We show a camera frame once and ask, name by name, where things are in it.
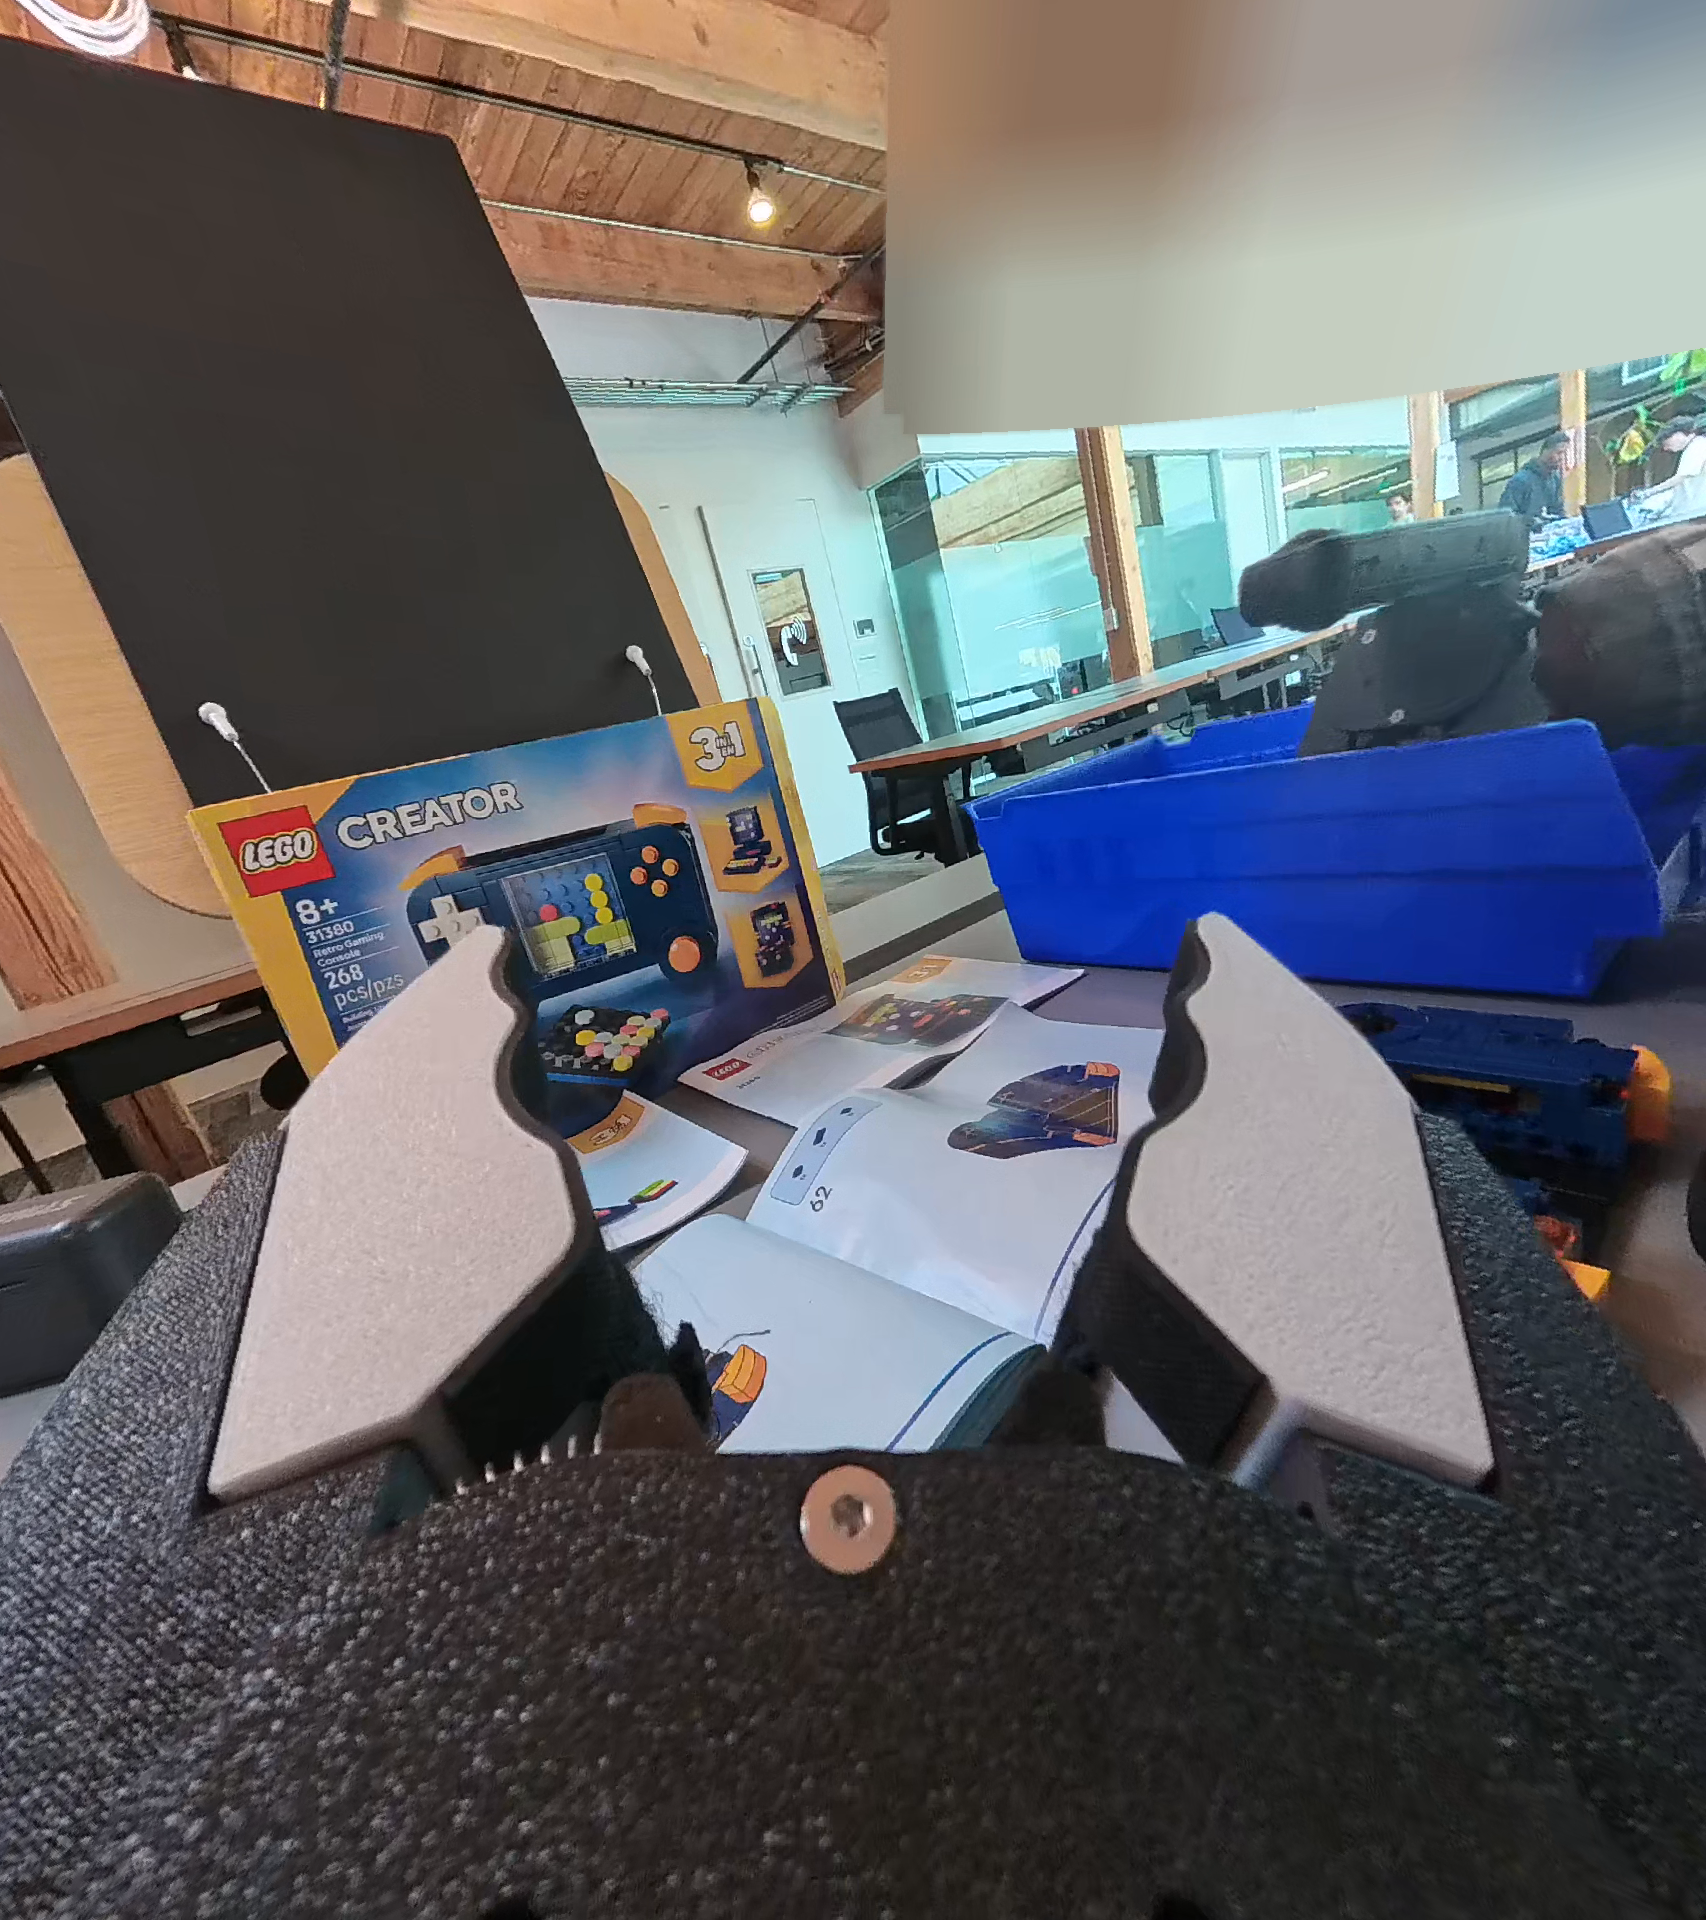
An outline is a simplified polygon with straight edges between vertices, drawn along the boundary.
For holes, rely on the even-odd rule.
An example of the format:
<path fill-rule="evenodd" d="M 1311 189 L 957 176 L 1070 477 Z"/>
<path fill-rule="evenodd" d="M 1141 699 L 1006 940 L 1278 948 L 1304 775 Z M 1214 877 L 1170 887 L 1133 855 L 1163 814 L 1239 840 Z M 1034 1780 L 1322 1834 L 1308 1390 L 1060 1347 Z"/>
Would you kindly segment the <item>toy brick set box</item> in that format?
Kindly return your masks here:
<path fill-rule="evenodd" d="M 578 1117 L 658 1097 L 846 987 L 755 699 L 192 812 L 308 1078 L 476 932 Z"/>

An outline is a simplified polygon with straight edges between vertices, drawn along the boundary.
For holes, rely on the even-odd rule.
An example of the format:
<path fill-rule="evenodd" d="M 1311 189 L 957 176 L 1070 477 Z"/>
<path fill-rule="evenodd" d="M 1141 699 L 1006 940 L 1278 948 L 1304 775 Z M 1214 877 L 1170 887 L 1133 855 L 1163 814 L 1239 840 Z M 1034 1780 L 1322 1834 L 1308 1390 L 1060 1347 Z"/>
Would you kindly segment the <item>long wooden desk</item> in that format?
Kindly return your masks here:
<path fill-rule="evenodd" d="M 1304 705 L 1318 675 L 1350 632 L 1350 622 L 1314 634 L 1253 636 L 1204 650 L 1141 679 L 1106 685 L 1063 701 L 1039 702 L 1036 685 L 1019 705 L 973 719 L 952 732 L 922 732 L 924 749 L 898 761 L 956 768 L 961 807 L 975 796 L 975 772 L 993 786 L 1098 757 L 1151 732 L 1187 738 L 1195 728 Z"/>

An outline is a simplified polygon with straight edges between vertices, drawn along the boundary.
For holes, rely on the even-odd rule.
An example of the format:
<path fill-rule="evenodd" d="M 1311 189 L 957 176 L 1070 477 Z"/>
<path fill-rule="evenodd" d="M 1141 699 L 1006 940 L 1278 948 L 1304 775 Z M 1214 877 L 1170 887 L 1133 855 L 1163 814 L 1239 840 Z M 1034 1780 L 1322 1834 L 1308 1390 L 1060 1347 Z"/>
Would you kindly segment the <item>open instruction booklet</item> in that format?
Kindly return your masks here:
<path fill-rule="evenodd" d="M 1051 1343 L 1159 1032 L 998 1015 L 909 1087 L 802 1123 L 743 1217 L 703 1212 L 635 1282 L 696 1332 L 718 1455 L 983 1445 Z"/>

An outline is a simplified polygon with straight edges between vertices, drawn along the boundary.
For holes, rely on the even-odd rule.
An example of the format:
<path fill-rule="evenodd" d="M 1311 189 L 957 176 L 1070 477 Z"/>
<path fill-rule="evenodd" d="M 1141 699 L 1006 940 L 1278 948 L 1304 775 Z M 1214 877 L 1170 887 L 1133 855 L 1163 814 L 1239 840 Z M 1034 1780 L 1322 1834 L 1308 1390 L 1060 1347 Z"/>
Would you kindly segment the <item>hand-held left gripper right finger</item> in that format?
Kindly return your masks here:
<path fill-rule="evenodd" d="M 1239 1486 L 1309 1442 L 1479 1491 L 1494 1471 L 1416 1109 L 1222 915 L 1175 951 L 1148 1085 L 1070 1290 L 1106 1437 Z"/>

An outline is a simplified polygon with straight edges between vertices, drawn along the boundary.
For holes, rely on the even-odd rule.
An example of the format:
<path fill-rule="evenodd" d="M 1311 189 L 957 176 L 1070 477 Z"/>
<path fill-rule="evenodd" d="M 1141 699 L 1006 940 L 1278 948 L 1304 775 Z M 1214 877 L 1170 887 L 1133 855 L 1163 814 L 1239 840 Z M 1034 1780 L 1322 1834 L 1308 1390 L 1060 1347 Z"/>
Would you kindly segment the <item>black office chair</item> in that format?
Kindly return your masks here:
<path fill-rule="evenodd" d="M 979 853 L 963 814 L 957 768 L 899 757 L 925 747 L 905 696 L 889 687 L 836 701 L 833 712 L 865 800 L 874 856 L 933 856 L 953 866 Z"/>

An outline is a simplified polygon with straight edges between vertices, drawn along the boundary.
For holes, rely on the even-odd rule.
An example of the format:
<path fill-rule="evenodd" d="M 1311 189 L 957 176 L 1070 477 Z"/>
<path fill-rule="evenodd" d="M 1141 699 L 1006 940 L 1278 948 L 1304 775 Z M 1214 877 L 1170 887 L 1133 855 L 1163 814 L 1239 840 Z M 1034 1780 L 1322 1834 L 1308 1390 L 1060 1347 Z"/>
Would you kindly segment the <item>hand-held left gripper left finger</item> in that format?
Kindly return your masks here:
<path fill-rule="evenodd" d="M 401 1450 L 434 1491 L 680 1452 L 680 1379 L 578 1158 L 514 1091 L 504 931 L 431 962 L 284 1124 L 210 1458 L 235 1506 Z"/>

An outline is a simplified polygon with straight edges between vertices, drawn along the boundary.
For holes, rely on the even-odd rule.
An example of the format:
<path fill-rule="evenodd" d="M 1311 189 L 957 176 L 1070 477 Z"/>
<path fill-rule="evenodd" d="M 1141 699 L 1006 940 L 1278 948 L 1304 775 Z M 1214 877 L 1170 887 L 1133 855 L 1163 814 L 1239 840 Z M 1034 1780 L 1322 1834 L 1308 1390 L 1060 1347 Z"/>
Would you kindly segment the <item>green plant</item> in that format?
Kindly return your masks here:
<path fill-rule="evenodd" d="M 1642 467 L 1652 458 L 1669 421 L 1706 419 L 1706 348 L 1681 348 L 1661 361 L 1645 397 L 1633 399 L 1608 440 L 1606 453 L 1615 467 Z"/>

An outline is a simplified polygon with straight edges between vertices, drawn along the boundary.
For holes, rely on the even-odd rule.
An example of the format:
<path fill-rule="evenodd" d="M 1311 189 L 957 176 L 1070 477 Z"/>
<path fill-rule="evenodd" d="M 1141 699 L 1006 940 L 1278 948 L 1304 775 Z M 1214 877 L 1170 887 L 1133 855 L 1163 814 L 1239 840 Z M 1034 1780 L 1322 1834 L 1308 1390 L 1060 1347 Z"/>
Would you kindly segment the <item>wooden side table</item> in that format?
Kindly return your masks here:
<path fill-rule="evenodd" d="M 243 965 L 17 1012 L 0 1029 L 0 1078 L 43 1070 L 103 1179 L 148 1173 L 174 1187 L 213 1163 L 167 1087 L 267 1046 L 291 1056 L 259 975 Z"/>

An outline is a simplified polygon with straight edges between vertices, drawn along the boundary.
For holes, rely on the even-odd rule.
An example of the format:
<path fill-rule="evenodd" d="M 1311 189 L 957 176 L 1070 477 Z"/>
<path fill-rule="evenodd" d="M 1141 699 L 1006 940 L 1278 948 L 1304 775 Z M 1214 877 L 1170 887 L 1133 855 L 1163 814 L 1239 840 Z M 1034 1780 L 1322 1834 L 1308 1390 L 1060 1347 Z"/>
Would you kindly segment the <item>dark grey box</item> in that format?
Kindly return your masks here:
<path fill-rule="evenodd" d="M 0 1206 L 0 1401 L 65 1380 L 182 1225 L 150 1173 Z"/>

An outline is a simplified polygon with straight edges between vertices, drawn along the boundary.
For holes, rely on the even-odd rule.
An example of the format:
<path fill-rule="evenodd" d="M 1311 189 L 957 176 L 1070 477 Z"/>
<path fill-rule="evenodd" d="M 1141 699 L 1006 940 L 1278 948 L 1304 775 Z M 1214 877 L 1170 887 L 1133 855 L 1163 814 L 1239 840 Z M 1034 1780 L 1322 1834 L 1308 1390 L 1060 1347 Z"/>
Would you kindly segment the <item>purple arcade instruction booklet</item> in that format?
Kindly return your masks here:
<path fill-rule="evenodd" d="M 688 1068 L 680 1087 L 797 1128 L 821 1106 L 940 1067 L 1009 1006 L 1032 1009 L 1081 969 L 928 954 L 849 989 L 826 1012 L 770 1027 Z"/>

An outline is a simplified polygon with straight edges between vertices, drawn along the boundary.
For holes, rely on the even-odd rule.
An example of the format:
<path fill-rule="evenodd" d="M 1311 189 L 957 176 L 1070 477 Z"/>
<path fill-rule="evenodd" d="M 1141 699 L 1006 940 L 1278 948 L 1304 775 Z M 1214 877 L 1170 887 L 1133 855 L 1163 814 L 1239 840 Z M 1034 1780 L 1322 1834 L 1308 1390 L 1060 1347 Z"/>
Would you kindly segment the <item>black board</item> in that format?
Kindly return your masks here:
<path fill-rule="evenodd" d="M 194 805 L 696 708 L 444 136 L 0 35 L 0 397 Z"/>

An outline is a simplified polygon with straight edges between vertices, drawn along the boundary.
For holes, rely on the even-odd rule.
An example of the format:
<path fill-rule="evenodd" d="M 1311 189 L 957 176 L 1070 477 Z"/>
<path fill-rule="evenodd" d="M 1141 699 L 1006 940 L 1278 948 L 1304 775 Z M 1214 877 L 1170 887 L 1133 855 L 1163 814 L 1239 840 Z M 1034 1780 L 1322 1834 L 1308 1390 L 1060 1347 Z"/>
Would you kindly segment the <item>dark blue toy brick console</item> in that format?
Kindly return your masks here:
<path fill-rule="evenodd" d="M 1559 1018 L 1389 1002 L 1339 1015 L 1422 1114 L 1475 1146 L 1577 1292 L 1602 1303 L 1612 1211 L 1672 1132 L 1665 1063 Z"/>

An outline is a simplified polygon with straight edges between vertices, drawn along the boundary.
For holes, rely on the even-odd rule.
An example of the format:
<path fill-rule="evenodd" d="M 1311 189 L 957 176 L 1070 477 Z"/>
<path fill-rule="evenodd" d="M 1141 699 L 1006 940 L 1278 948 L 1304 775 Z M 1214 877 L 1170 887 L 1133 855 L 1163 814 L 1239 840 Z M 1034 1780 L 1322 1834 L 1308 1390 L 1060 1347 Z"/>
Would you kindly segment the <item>joystick machine instruction booklet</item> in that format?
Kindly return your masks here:
<path fill-rule="evenodd" d="M 740 1144 L 629 1093 L 567 1146 L 612 1253 L 672 1235 L 721 1200 L 747 1163 Z"/>

